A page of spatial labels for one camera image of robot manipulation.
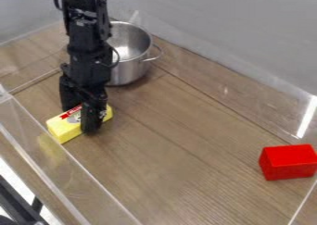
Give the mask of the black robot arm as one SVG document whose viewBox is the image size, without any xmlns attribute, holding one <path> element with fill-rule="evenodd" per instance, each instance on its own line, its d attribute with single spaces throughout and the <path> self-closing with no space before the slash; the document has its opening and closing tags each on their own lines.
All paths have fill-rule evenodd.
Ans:
<svg viewBox="0 0 317 225">
<path fill-rule="evenodd" d="M 107 43 L 111 36 L 108 0 L 53 0 L 63 13 L 65 33 L 69 38 L 67 53 L 69 63 L 60 65 L 59 95 L 61 109 L 81 106 L 80 130 L 95 134 L 107 115 L 113 48 Z"/>
</svg>

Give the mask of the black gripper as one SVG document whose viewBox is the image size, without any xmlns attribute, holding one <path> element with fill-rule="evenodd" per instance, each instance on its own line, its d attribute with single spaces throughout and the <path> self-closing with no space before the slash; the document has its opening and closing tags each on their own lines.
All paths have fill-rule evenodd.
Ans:
<svg viewBox="0 0 317 225">
<path fill-rule="evenodd" d="M 59 96 L 61 109 L 68 111 L 79 104 L 80 130 L 95 134 L 107 115 L 105 84 L 112 70 L 112 48 L 92 51 L 67 48 L 69 62 L 60 65 Z"/>
</svg>

